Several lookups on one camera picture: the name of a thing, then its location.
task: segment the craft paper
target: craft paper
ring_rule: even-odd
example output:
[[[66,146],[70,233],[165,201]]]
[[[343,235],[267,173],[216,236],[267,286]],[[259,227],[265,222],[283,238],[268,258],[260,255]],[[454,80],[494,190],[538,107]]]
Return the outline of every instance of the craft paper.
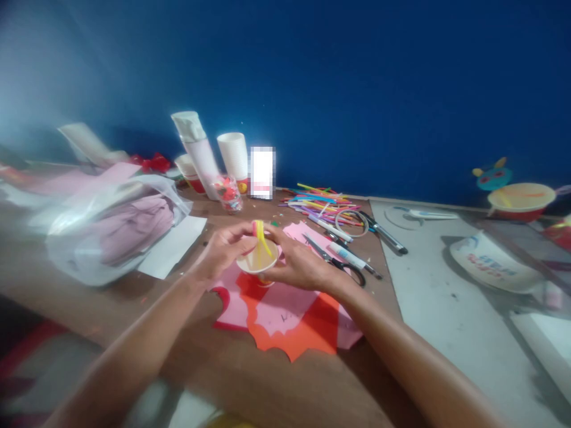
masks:
[[[285,334],[297,327],[318,294],[277,282],[256,305],[255,323],[264,327],[270,336],[276,332]]]
[[[284,232],[303,243],[307,233],[324,249],[329,243],[304,223],[292,224]],[[335,354],[338,347],[349,349],[363,335],[329,295],[279,282],[262,288],[255,276],[242,272],[236,264],[211,291],[218,293],[223,305],[215,327],[249,331],[259,349],[282,349],[292,362],[309,348],[328,354]]]
[[[107,187],[115,186],[126,182],[138,170],[141,169],[140,165],[133,165],[132,163],[118,162],[103,174],[93,177],[93,180],[82,186],[80,191],[76,192],[73,196],[69,197],[64,204],[67,206],[75,206],[83,204],[85,201],[90,200],[96,194],[100,193]]]
[[[96,178],[79,169],[72,169],[50,180],[36,183],[27,190],[44,195],[72,195],[91,184]]]
[[[286,334],[276,331],[270,335],[263,326],[255,322],[258,317],[256,307],[269,289],[259,287],[256,279],[246,273],[241,273],[238,277],[238,286],[242,290],[241,297],[248,306],[248,330],[254,337],[258,349],[266,351],[270,348],[279,348],[287,354],[291,362],[297,360],[306,349],[310,348],[331,355],[335,354],[338,307],[335,307],[337,302],[334,299],[326,294],[320,294],[294,329]],[[273,322],[284,321],[276,318]]]
[[[236,284],[242,270],[237,264],[233,264],[224,271],[212,286],[210,291],[215,291],[222,300],[222,315],[218,317],[216,328],[226,330],[248,331],[246,319],[248,317],[248,307],[240,297],[240,287]]]
[[[185,217],[151,248],[149,255],[139,265],[138,271],[158,279],[165,279],[200,236],[205,225],[205,218]]]

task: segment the orange paper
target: orange paper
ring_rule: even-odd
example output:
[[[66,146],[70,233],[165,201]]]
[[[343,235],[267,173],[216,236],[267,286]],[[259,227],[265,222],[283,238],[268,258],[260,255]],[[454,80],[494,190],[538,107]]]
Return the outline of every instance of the orange paper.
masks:
[[[258,317],[256,306],[269,289],[260,287],[258,279],[246,273],[239,275],[236,284],[241,289],[240,297],[248,306],[248,330],[260,350],[279,348],[291,362],[310,348],[335,355],[339,320],[339,303],[335,299],[320,293],[295,328],[285,334],[278,331],[270,336],[263,326],[255,323]]]

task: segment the white bowl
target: white bowl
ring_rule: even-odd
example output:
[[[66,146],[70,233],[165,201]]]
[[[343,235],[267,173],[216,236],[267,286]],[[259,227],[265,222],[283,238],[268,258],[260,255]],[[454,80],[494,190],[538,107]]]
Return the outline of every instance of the white bowl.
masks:
[[[452,244],[450,254],[477,281],[513,293],[530,293],[545,281],[484,231]]]

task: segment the red ribbon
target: red ribbon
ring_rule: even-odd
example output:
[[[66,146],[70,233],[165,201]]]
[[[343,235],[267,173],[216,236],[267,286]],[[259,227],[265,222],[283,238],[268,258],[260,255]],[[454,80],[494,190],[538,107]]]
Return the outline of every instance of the red ribbon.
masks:
[[[151,169],[166,174],[171,167],[171,163],[160,153],[155,153],[152,159],[143,159],[139,155],[131,156],[131,163],[141,165],[143,174],[150,174]]]

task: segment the hand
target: hand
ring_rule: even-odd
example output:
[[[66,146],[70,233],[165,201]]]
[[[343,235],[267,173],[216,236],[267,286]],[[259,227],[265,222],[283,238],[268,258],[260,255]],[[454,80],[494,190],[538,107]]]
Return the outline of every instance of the hand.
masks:
[[[236,257],[257,245],[258,239],[251,235],[251,222],[217,230],[191,271],[197,275],[198,280],[211,281],[218,278]]]
[[[274,267],[258,275],[261,280],[285,282],[301,289],[328,291],[341,275],[349,278],[307,246],[286,236],[281,229],[268,224],[264,224],[263,228],[269,232],[267,237],[281,246],[285,264],[278,260]]]

